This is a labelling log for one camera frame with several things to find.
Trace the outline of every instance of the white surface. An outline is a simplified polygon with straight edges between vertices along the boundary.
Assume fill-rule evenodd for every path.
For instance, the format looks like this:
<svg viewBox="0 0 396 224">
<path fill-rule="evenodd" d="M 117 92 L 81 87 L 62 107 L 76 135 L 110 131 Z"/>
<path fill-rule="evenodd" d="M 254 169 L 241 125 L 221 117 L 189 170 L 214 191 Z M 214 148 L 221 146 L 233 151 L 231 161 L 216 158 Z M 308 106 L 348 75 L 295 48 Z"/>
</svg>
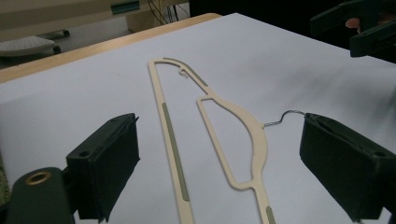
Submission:
<svg viewBox="0 0 396 224">
<path fill-rule="evenodd" d="M 396 65 L 232 14 L 29 77 L 0 84 L 0 148 L 10 184 L 65 156 L 108 119 L 134 112 L 141 161 L 110 223 L 178 223 L 148 62 L 187 63 L 225 100 L 262 122 L 289 109 L 336 119 L 395 152 Z M 158 66 L 195 223 L 260 223 L 253 193 L 231 189 L 200 117 L 203 93 L 173 65 Z M 207 104 L 237 179 L 247 180 L 251 147 L 243 126 Z M 299 157 L 304 118 L 265 130 L 264 185 L 277 224 L 352 223 Z M 384 210 L 381 220 L 387 223 Z M 78 223 L 95 223 L 79 221 Z"/>
</svg>

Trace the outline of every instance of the wire hook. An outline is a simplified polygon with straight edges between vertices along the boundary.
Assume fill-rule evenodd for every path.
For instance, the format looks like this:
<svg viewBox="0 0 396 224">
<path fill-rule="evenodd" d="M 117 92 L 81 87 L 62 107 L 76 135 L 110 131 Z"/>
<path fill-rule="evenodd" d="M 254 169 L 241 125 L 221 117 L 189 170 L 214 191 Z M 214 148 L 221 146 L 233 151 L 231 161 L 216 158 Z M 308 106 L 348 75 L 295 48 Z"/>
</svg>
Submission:
<svg viewBox="0 0 396 224">
<path fill-rule="evenodd" d="M 288 110 L 285 113 L 283 113 L 283 115 L 282 115 L 282 117 L 280 118 L 279 121 L 264 123 L 263 128 L 280 124 L 282 122 L 283 118 L 285 117 L 285 115 L 287 115 L 289 113 L 301 114 L 301 115 L 305 116 L 305 113 L 301 112 L 299 110 Z"/>
</svg>

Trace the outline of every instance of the metal hook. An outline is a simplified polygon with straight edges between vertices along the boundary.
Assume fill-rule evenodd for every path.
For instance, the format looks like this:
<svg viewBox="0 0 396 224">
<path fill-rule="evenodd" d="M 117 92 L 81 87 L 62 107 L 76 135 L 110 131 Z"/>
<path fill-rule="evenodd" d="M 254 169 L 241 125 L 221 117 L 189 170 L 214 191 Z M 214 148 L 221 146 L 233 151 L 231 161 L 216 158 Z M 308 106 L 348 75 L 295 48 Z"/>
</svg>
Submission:
<svg viewBox="0 0 396 224">
<path fill-rule="evenodd" d="M 283 113 L 283 115 L 282 115 L 282 117 L 280 118 L 279 121 L 264 123 L 264 128 L 265 128 L 265 127 L 269 127 L 269 126 L 273 126 L 273 125 L 280 124 L 280 123 L 282 122 L 282 120 L 283 120 L 283 117 L 285 117 L 285 115 L 287 115 L 287 114 L 289 114 L 289 113 L 301 114 L 301 115 L 305 116 L 305 113 L 304 113 L 304 112 L 301 112 L 301 111 L 299 111 L 299 110 L 288 110 L 288 111 L 286 111 L 285 113 Z"/>
</svg>

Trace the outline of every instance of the wooden table edge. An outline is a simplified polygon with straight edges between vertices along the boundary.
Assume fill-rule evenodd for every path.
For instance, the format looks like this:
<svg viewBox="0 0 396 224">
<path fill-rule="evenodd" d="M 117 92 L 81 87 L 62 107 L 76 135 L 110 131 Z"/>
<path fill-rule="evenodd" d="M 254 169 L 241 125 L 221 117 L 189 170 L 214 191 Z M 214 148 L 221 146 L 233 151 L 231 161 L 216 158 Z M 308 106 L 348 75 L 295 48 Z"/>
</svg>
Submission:
<svg viewBox="0 0 396 224">
<path fill-rule="evenodd" d="M 182 28 L 193 26 L 204 21 L 214 20 L 218 17 L 221 16 L 216 13 L 206 13 L 200 16 L 188 18 L 183 21 L 176 21 L 163 26 L 155 27 L 131 35 L 118 37 L 81 49 L 75 49 L 29 63 L 23 63 L 20 65 L 5 68 L 0 70 L 0 83 L 5 83 L 20 77 L 26 77 L 37 72 L 45 71 L 47 69 L 51 69 L 53 67 L 66 63 L 71 63 L 108 50 L 130 45 L 157 35 L 163 35 Z"/>
</svg>

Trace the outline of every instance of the cream hanger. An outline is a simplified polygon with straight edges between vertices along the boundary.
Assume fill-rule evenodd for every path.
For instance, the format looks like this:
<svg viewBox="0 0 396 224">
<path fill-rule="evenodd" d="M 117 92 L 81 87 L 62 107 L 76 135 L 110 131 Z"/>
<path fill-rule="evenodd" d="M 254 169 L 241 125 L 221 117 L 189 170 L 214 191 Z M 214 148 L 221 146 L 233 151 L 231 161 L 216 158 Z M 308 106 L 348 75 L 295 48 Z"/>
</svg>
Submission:
<svg viewBox="0 0 396 224">
<path fill-rule="evenodd" d="M 171 173 L 174 182 L 175 194 L 177 197 L 177 207 L 179 211 L 180 223 L 182 224 L 193 223 L 193 216 L 191 211 L 190 199 L 188 197 L 187 187 L 183 175 L 183 170 L 180 163 L 180 157 L 178 156 L 178 152 L 177 152 L 177 143 L 172 128 L 172 123 L 169 118 L 166 102 L 163 97 L 161 82 L 158 78 L 158 73 L 155 66 L 156 63 L 170 63 L 172 65 L 178 66 L 180 68 L 179 69 L 180 74 L 185 75 L 187 77 L 191 77 L 192 80 L 194 80 L 194 82 L 206 93 L 205 96 L 197 99 L 198 108 L 204 119 L 205 126 L 212 139 L 212 143 L 215 147 L 224 174 L 226 175 L 229 184 L 231 185 L 231 187 L 238 190 L 253 189 L 256 196 L 256 202 L 260 211 L 262 224 L 275 224 L 274 215 L 269 205 L 265 188 L 262 182 L 262 169 L 264 167 L 267 158 L 267 142 L 266 142 L 265 134 L 262 131 L 262 129 L 264 128 L 264 124 L 259 123 L 257 120 L 255 120 L 254 117 L 241 106 L 227 102 L 221 99 L 220 97 L 218 97 L 187 64 L 178 61 L 176 59 L 160 58 L 149 61 L 148 68 L 150 71 L 151 80 L 155 91 L 157 106 L 159 109 L 161 123 L 163 126 L 163 133 L 165 135 L 165 144 L 168 154 L 168 160 L 171 166 Z M 216 133 L 212 127 L 212 124 L 210 123 L 208 115 L 206 114 L 203 105 L 203 101 L 206 100 L 213 100 L 216 104 L 220 105 L 224 109 L 234 114 L 243 122 L 243 124 L 247 128 L 247 131 L 250 135 L 250 139 L 253 145 L 251 180 L 247 182 L 238 183 L 233 177 L 233 173 L 230 169 L 227 160 L 225 159 L 224 153 L 222 151 Z"/>
</svg>

